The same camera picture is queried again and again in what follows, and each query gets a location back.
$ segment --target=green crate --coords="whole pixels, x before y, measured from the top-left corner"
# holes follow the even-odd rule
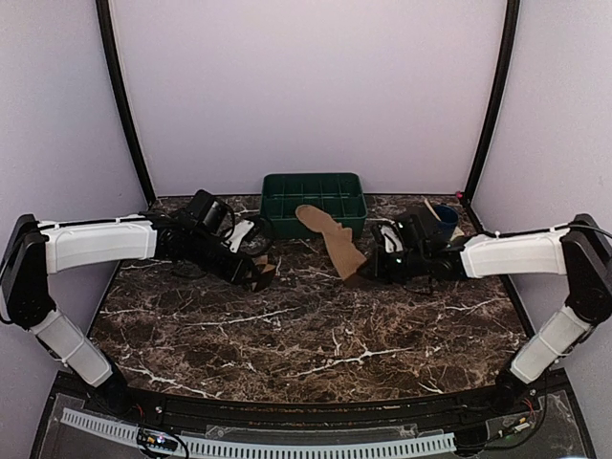
[[[344,227],[352,228],[354,237],[361,236],[367,207],[356,174],[271,174],[264,178],[260,213],[273,223],[275,237],[320,237],[297,220],[295,210],[303,204],[325,210]]]

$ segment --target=dark brown marble surface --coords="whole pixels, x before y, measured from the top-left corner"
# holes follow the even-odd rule
[[[368,196],[368,223],[420,196]],[[187,199],[165,198],[172,210]],[[226,201],[239,215],[258,197]],[[430,197],[461,211],[452,197]],[[460,227],[473,232],[465,214]],[[366,228],[356,245],[367,253]],[[165,393],[276,403],[365,402],[493,383],[526,340],[497,278],[435,282],[435,293],[342,285],[322,240],[277,241],[278,275],[254,294],[163,261],[123,264],[92,330],[130,384]],[[424,283],[412,285],[419,290]]]

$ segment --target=light purple wall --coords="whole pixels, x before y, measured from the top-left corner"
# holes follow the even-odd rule
[[[159,194],[355,171],[366,191],[463,188],[503,0],[114,1]]]
[[[491,230],[591,213],[612,230],[612,3],[523,2],[508,86],[474,207]],[[517,276],[540,326],[564,278]],[[599,457],[612,451],[612,323],[565,361]]]
[[[0,62],[0,248],[22,213],[73,220],[143,209],[95,2],[0,2]],[[58,274],[52,295],[87,327],[112,270],[103,265]],[[0,455],[23,459],[58,366],[32,336],[2,326],[0,368]]]

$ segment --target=cable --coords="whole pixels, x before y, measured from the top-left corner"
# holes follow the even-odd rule
[[[592,227],[590,225],[581,225],[579,223],[570,223],[569,225],[567,225],[567,227],[569,228],[576,228],[579,230],[591,230],[594,232],[598,232],[599,234],[603,234],[606,237],[609,237],[610,239],[612,239],[612,232],[606,231],[605,229],[601,229],[599,227]]]
[[[181,448],[183,448],[183,451],[185,452],[185,459],[189,459],[189,456],[190,456],[190,454],[189,454],[189,448],[187,447],[187,444],[185,443],[185,440],[183,440],[183,439],[182,439],[181,437],[179,437],[178,435],[175,435],[174,433],[172,433],[172,432],[170,432],[170,431],[168,431],[168,430],[166,430],[166,429],[164,429],[164,428],[162,428],[162,427],[160,427],[160,426],[152,426],[151,424],[147,424],[147,423],[144,421],[144,418],[145,418],[145,416],[144,416],[144,410],[142,409],[142,407],[141,407],[139,404],[134,404],[134,405],[132,406],[132,408],[136,408],[136,409],[138,409],[138,410],[139,410],[139,413],[140,413],[140,416],[141,416],[141,421],[140,421],[140,422],[138,422],[138,421],[131,421],[131,420],[129,420],[129,419],[124,418],[123,416],[120,416],[120,415],[118,415],[118,414],[116,414],[116,413],[113,413],[113,412],[112,412],[110,409],[108,409],[108,408],[107,408],[107,407],[106,407],[106,406],[105,406],[105,405],[104,405],[104,404],[103,404],[103,403],[102,403],[102,402],[101,402],[101,401],[98,399],[98,396],[97,396],[95,393],[94,393],[94,394],[92,394],[92,392],[90,391],[91,387],[90,387],[90,386],[89,386],[89,385],[88,385],[88,384],[87,384],[85,381],[80,380],[80,382],[83,384],[83,387],[85,388],[85,393],[87,394],[87,397],[89,397],[89,400],[92,400],[92,401],[93,401],[93,402],[94,402],[94,403],[95,403],[95,404],[96,404],[98,407],[100,407],[100,408],[101,408],[103,411],[105,411],[105,412],[106,412],[108,415],[110,415],[110,416],[112,416],[112,417],[114,417],[114,418],[116,418],[116,419],[119,419],[120,421],[124,421],[125,423],[128,423],[128,424],[136,424],[136,426],[137,426],[138,428],[143,428],[143,427],[145,427],[145,428],[148,428],[148,429],[150,429],[150,430],[155,430],[155,431],[158,431],[158,432],[161,432],[161,433],[165,433],[165,434],[166,434],[166,435],[168,435],[169,437],[171,437],[171,438],[173,438],[174,440],[176,440],[176,441],[179,443],[179,445],[181,445]]]
[[[482,231],[482,234],[492,237],[494,239],[504,239],[508,237],[516,237],[516,236],[528,236],[530,234],[540,234],[542,232],[551,232],[558,230],[567,230],[570,228],[571,224],[559,225],[558,227],[552,228],[541,228],[541,229],[528,229],[526,231],[518,231],[518,232],[491,232],[491,231]]]
[[[523,438],[520,442],[514,444],[514,445],[509,445],[507,447],[489,447],[487,446],[489,443],[495,441],[495,440],[501,440],[503,438],[507,438],[510,435],[514,435],[514,433],[505,435],[503,437],[495,437],[495,438],[490,438],[485,440],[484,442],[475,444],[475,445],[459,445],[459,444],[455,444],[455,446],[457,446],[458,449],[483,449],[483,450],[494,450],[494,451],[499,451],[499,450],[507,450],[507,449],[514,449],[514,448],[518,448],[524,444],[526,444],[528,441],[530,441],[534,435],[537,434],[537,432],[541,429],[542,425],[544,424],[544,421],[546,420],[546,414],[548,412],[548,371],[546,371],[544,373],[544,406],[542,407],[542,417],[540,418],[539,423],[537,423],[533,429],[530,431],[529,435],[527,435],[525,438]]]

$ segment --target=blue cup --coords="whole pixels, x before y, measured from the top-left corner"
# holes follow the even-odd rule
[[[459,214],[454,208],[443,204],[434,206],[433,210],[438,214],[438,217],[440,217],[438,228],[442,236],[445,240],[449,241],[452,234],[455,232],[455,228],[457,228],[457,223],[459,223]]]

